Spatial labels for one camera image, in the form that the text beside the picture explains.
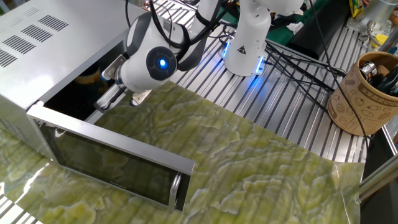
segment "blue led light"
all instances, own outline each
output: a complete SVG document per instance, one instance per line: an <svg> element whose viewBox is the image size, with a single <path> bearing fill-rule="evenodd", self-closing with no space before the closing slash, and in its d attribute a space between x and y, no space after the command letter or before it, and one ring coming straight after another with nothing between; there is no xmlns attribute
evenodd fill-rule
<svg viewBox="0 0 398 224"><path fill-rule="evenodd" d="M162 59L162 60L160 60L160 62L159 62L159 63L160 63L160 66L165 66L165 65L166 65L166 61L165 61L165 60L163 60L163 59Z"/></svg>
<svg viewBox="0 0 398 224"><path fill-rule="evenodd" d="M229 47L229 44L230 44L230 43L231 43L231 42L228 41L228 43L226 44L226 48L225 48L225 50L224 50L224 52L223 52L223 57L225 57L226 51L228 50L228 47Z"/></svg>
<svg viewBox="0 0 398 224"><path fill-rule="evenodd" d="M165 59L160 59L157 63L159 63L159 67L162 70L166 70L169 68L169 64L167 63L167 61Z"/></svg>
<svg viewBox="0 0 398 224"><path fill-rule="evenodd" d="M261 56L260 61L257 64L256 73L262 73L262 70L260 71L262 59L264 59L264 56Z"/></svg>

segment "microwave door handle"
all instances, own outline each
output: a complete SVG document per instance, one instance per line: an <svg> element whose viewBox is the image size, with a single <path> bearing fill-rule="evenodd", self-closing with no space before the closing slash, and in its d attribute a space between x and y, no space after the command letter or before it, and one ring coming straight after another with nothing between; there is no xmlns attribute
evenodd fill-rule
<svg viewBox="0 0 398 224"><path fill-rule="evenodd" d="M177 199L177 190L178 187L180 186L180 182L181 182L181 175L177 174L174 177L173 183L172 183L172 187L170 188L170 197L169 197L169 208L167 209L169 211L169 213L173 213L174 209L175 209L175 204L176 199Z"/></svg>

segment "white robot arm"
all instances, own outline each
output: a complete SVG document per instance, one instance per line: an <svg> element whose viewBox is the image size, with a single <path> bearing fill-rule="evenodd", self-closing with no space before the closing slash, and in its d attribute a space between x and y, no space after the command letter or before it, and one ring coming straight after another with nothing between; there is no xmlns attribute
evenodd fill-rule
<svg viewBox="0 0 398 224"><path fill-rule="evenodd" d="M240 76L261 75L267 58L264 51L271 26L269 10L283 16L294 14L303 0L240 1L241 15L235 38L223 52L225 67Z"/></svg>
<svg viewBox="0 0 398 224"><path fill-rule="evenodd" d="M116 84L97 101L97 109L104 113L126 91L145 93L166 83L177 70L196 67L208 34L218 23L216 18L222 1L201 0L189 30L159 17L150 1L151 12L139 16L129 30L126 45L130 58L116 69L113 76L103 76L115 79ZM225 56L227 69L237 75L253 75L264 54L271 25L268 9L286 16L298 10L302 3L303 0L240 0L239 25Z"/></svg>

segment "yellow object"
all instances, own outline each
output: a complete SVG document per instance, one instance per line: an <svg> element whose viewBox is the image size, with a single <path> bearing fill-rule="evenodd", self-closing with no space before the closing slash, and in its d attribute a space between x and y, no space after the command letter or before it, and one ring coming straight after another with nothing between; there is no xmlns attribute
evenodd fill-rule
<svg viewBox="0 0 398 224"><path fill-rule="evenodd" d="M351 9L351 15L355 18L356 15L363 11L362 1L349 0L349 8Z"/></svg>
<svg viewBox="0 0 398 224"><path fill-rule="evenodd" d="M386 36L386 35L378 34L378 35L376 35L376 38L375 38L375 39L382 45L382 44L385 43L385 41L387 40L387 38L388 38L388 36ZM373 41L372 41L372 46L373 46L374 48L378 47L377 44L375 44Z"/></svg>

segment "warning label sticker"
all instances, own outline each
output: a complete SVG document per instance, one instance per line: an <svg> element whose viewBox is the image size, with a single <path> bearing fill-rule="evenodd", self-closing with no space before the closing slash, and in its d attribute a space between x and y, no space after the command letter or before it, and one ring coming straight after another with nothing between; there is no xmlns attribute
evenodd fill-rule
<svg viewBox="0 0 398 224"><path fill-rule="evenodd" d="M244 46L238 49L238 52L241 52L242 54L246 54L246 50L244 49Z"/></svg>

